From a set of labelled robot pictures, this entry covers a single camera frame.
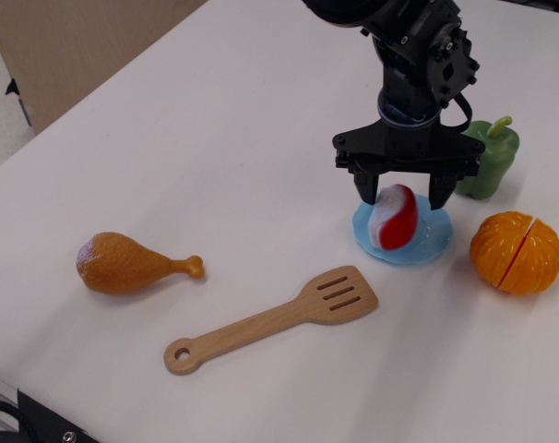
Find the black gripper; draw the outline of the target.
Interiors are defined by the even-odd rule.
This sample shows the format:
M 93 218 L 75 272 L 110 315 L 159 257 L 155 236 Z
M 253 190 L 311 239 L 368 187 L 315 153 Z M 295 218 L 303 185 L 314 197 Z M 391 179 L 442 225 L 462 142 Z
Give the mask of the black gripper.
M 333 137 L 336 165 L 353 174 L 362 202 L 375 204 L 379 176 L 429 174 L 431 210 L 442 209 L 458 179 L 478 172 L 485 145 L 436 121 L 415 128 L 379 120 Z

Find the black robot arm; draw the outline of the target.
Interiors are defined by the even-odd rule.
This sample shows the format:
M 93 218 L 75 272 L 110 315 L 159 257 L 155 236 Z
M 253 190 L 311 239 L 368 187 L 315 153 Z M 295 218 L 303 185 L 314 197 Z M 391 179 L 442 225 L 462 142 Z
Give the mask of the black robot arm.
M 482 142 L 469 138 L 472 110 L 462 92 L 479 63 L 453 1 L 309 1 L 319 18 L 357 28 L 373 40 L 383 67 L 377 122 L 337 134 L 336 165 L 353 176 L 361 200 L 374 204 L 389 172 L 428 174 L 433 210 L 457 182 L 479 171 Z

